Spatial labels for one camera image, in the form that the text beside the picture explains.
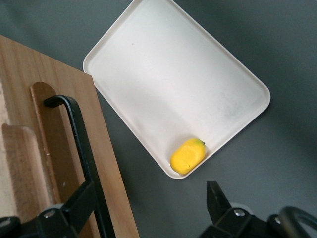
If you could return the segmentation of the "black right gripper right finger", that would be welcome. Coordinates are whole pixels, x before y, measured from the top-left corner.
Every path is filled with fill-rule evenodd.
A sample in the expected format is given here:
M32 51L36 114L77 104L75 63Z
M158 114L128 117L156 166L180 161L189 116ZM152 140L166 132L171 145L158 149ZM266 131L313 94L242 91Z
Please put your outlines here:
M212 224L202 238L267 238L266 222L246 209L233 207L216 181L207 182L207 209Z

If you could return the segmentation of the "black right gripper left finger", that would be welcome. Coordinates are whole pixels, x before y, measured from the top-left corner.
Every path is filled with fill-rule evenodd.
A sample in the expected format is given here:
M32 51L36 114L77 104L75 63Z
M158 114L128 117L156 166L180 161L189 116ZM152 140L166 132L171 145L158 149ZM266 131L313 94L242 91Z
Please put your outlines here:
M49 208L37 216L40 238L78 238L96 206L95 185L85 181L59 208Z

